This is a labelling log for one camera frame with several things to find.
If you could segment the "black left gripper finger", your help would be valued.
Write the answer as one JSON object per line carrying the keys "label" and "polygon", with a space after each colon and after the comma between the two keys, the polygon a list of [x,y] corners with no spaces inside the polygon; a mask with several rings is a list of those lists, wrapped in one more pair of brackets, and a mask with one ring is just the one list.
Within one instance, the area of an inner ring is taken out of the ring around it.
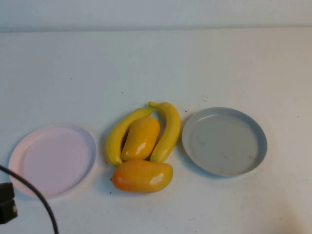
{"label": "black left gripper finger", "polygon": [[14,199],[0,202],[0,224],[6,224],[18,217],[18,211]]}

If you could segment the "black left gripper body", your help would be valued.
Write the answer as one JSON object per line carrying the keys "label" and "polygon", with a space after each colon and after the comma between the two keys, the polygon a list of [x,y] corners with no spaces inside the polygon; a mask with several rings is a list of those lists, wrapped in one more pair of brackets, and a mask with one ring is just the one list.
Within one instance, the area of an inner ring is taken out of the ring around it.
{"label": "black left gripper body", "polygon": [[14,199],[14,187],[11,182],[0,184],[0,203]]}

